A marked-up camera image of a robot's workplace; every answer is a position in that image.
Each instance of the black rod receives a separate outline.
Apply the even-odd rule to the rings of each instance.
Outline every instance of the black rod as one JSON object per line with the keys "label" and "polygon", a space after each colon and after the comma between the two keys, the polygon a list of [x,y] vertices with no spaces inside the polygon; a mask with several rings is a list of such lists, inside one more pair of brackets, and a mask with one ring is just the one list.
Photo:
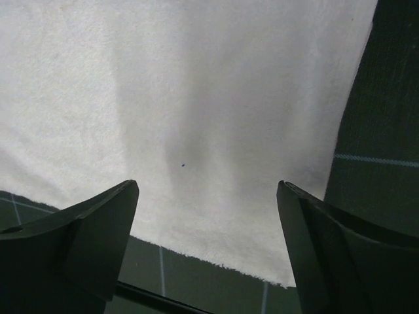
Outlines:
{"label": "black rod", "polygon": [[115,296],[129,300],[131,302],[145,305],[162,313],[177,314],[211,314],[201,309],[196,309],[187,304],[171,300],[158,294],[143,290],[141,288],[118,281],[115,289]]}

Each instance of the white fabric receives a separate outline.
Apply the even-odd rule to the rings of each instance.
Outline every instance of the white fabric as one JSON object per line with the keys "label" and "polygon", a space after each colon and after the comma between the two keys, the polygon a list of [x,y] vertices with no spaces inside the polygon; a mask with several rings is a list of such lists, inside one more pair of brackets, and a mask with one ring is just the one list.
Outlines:
{"label": "white fabric", "polygon": [[2,0],[0,189],[135,179],[133,236],[294,286],[278,181],[323,197],[375,6]]}

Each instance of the white cloth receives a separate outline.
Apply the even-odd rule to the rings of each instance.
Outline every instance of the white cloth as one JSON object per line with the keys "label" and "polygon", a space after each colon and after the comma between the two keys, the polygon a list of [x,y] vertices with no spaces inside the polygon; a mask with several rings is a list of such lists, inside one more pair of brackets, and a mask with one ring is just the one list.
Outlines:
{"label": "white cloth", "polygon": [[63,209],[135,179],[133,236],[294,286],[277,184],[323,197],[375,6],[3,0],[0,189]]}

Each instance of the white towel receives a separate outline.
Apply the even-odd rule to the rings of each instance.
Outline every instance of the white towel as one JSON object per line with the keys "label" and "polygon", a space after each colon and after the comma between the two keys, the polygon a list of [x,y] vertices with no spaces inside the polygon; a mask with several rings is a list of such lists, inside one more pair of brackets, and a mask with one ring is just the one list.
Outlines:
{"label": "white towel", "polygon": [[295,286],[277,184],[324,196],[375,6],[3,0],[0,189],[63,209],[135,179],[133,236]]}

